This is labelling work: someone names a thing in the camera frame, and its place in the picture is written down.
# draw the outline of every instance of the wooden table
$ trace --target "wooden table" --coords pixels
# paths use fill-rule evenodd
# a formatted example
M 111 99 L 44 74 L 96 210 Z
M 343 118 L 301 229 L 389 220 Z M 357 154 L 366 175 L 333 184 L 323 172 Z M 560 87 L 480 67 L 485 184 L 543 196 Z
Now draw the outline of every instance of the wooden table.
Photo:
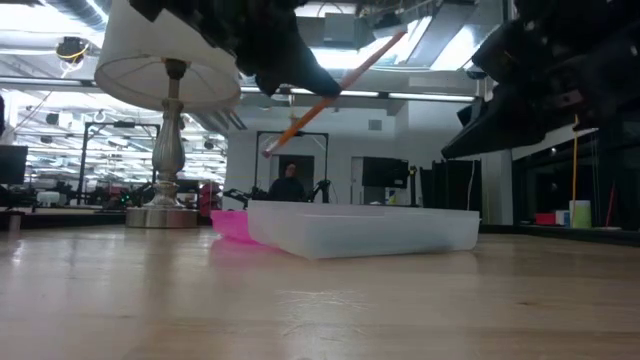
M 640 358 L 640 250 L 482 236 L 310 262 L 210 229 L 0 238 L 0 359 Z

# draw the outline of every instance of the white lampshade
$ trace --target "white lampshade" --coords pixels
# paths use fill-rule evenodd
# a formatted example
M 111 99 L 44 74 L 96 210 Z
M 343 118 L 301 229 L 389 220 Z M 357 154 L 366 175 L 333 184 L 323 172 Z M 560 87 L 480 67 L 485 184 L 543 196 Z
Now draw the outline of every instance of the white lampshade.
M 113 0 L 109 25 L 95 74 L 107 94 L 126 103 L 163 110 L 169 77 L 163 59 L 189 64 L 180 82 L 184 111 L 235 106 L 240 99 L 234 58 L 213 48 L 168 11 L 149 22 L 127 0 Z

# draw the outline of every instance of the lamp base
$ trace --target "lamp base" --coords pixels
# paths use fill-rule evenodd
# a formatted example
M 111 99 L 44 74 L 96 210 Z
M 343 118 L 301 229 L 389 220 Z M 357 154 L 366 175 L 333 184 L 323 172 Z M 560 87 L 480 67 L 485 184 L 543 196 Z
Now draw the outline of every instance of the lamp base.
M 198 211 L 175 208 L 127 209 L 127 227 L 140 229 L 190 229 L 198 226 Z

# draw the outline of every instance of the lamp stem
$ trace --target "lamp stem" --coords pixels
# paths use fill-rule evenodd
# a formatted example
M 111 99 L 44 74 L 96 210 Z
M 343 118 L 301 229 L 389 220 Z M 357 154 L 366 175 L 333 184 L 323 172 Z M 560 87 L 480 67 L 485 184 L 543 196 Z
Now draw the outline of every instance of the lamp stem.
M 168 97 L 162 101 L 163 124 L 153 148 L 152 163 L 158 170 L 158 183 L 154 186 L 156 195 L 147 206 L 180 208 L 177 201 L 178 172 L 184 168 L 185 152 L 180 136 L 181 113 L 184 104 L 180 101 L 180 79 L 186 72 L 186 63 L 180 60 L 166 60 L 169 75 Z

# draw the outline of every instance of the person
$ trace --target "person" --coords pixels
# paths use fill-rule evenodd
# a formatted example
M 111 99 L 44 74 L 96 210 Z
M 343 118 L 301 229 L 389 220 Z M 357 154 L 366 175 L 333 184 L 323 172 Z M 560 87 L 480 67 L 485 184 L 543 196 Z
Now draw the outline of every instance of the person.
M 296 178 L 296 164 L 287 163 L 285 176 L 274 181 L 269 189 L 268 199 L 271 201 L 301 202 L 304 199 L 304 187 Z

